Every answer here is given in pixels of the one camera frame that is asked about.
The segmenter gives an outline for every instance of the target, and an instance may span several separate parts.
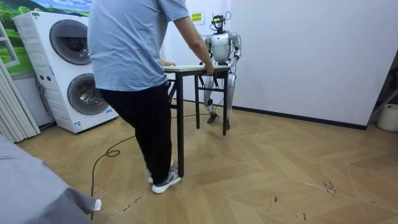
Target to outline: washing machine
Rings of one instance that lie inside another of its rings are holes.
[[[87,17],[28,12],[14,22],[60,127],[78,133],[118,116],[95,88]]]

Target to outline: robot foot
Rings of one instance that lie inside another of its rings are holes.
[[[211,114],[209,119],[207,120],[207,123],[212,124],[217,117],[218,115],[216,113]]]

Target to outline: green landscape poster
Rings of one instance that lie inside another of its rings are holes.
[[[88,16],[91,0],[0,0],[0,20],[3,24],[20,64],[8,68],[9,73],[33,72],[24,44],[12,18],[30,11]],[[4,63],[11,61],[7,48],[0,45],[0,57]]]

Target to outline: man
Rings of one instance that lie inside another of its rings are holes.
[[[95,0],[90,10],[88,48],[96,87],[103,98],[136,130],[152,191],[161,194],[176,184],[170,168],[171,113],[160,47],[173,21],[195,55],[213,73],[208,49],[184,0]]]

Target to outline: man's hand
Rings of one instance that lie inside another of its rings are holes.
[[[206,68],[206,75],[213,75],[214,73],[214,66],[213,64],[205,65]]]
[[[171,65],[175,66],[174,62],[168,62],[168,61],[160,60],[159,63],[160,63],[161,66],[171,66]]]

